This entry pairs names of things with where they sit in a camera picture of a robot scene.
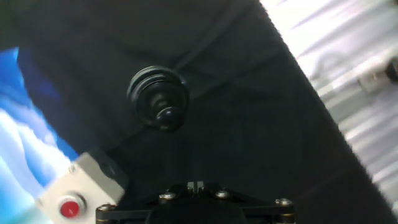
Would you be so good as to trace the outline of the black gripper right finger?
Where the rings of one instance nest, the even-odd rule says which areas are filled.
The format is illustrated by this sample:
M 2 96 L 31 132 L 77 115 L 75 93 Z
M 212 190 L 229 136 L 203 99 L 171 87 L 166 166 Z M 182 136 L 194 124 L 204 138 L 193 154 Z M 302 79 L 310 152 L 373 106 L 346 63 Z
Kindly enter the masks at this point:
M 197 182 L 197 195 L 218 202 L 231 202 L 243 211 L 247 219 L 264 218 L 266 223 L 272 224 L 295 223 L 294 203 L 287 198 L 265 202 L 209 182 Z

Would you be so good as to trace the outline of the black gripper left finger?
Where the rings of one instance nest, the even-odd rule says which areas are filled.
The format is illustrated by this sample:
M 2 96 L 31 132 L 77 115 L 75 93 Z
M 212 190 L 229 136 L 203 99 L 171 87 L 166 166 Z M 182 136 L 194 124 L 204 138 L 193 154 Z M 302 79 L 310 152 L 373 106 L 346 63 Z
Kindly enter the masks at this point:
M 95 211 L 96 224 L 122 223 L 127 220 L 145 221 L 151 210 L 158 205 L 174 202 L 177 199 L 192 197 L 195 194 L 195 183 L 177 184 L 166 192 L 150 196 L 134 205 L 111 205 L 106 203 Z

